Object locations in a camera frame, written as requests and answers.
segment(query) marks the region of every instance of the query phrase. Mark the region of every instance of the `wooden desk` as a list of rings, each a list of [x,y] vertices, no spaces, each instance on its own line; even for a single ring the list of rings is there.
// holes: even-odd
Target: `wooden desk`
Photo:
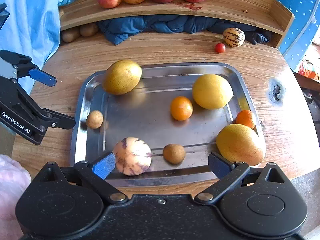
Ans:
[[[172,62],[224,62],[243,76],[255,104],[267,144],[261,164],[276,162],[290,178],[296,178],[320,167],[320,151],[307,103],[296,79],[280,52],[267,45],[245,42],[239,48],[227,48],[217,54],[214,46],[222,36],[209,32],[195,34],[141,33],[114,46],[101,34],[61,46],[44,66],[57,78],[53,88],[36,83],[31,96],[42,107],[74,115],[80,87],[96,71],[105,70],[120,59],[132,59],[140,65]],[[269,100],[269,82],[276,78],[286,89],[283,105]],[[48,161],[69,165],[71,130],[49,128],[40,146],[17,136],[12,158],[35,176]],[[212,181],[166,187],[124,189],[130,195],[193,193]]]

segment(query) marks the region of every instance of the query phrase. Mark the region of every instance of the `screw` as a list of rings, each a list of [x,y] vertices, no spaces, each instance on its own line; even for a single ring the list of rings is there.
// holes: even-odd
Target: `screw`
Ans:
[[[123,201],[125,200],[125,194],[123,193],[113,193],[110,195],[110,199],[113,200],[113,201]]]
[[[43,125],[40,125],[40,130],[42,131],[42,132],[44,132],[45,131],[45,127],[43,126]]]
[[[158,203],[159,204],[166,204],[167,202],[165,201],[165,199],[158,199]]]
[[[202,201],[209,201],[213,199],[213,195],[210,193],[200,193],[197,195],[197,197]]]

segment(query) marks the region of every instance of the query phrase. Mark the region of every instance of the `small red tomato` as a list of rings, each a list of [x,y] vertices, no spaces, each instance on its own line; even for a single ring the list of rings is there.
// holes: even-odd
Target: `small red tomato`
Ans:
[[[216,52],[217,53],[223,53],[226,51],[226,46],[223,43],[218,43],[216,45]]]

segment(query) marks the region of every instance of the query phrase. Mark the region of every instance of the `pink fabric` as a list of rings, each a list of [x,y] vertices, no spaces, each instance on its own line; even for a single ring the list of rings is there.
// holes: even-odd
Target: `pink fabric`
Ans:
[[[22,236],[14,210],[30,181],[30,174],[20,163],[0,155],[0,239],[18,240]]]

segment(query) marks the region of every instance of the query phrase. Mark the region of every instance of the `metal tray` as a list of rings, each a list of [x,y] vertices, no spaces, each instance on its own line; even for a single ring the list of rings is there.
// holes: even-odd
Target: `metal tray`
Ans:
[[[206,110],[192,99],[192,85],[202,74],[221,75],[230,83],[234,96],[218,110]],[[136,137],[145,141],[152,151],[152,162],[144,174],[129,177],[116,169],[107,181],[116,187],[155,186],[215,179],[208,169],[208,154],[219,152],[215,139],[219,131],[233,122],[236,115],[250,109],[256,116],[252,99],[240,73],[223,63],[176,63],[143,67],[137,87],[122,96],[107,94],[101,86],[105,71],[91,75],[84,82],[76,110],[76,125],[72,132],[70,164],[97,159],[112,151],[123,138]],[[189,98],[194,107],[186,121],[175,121],[169,106],[176,96]],[[89,112],[99,110],[104,115],[100,129],[87,129]],[[256,133],[263,140],[260,121]],[[167,144],[181,144],[186,158],[179,165],[170,165],[162,157]]]

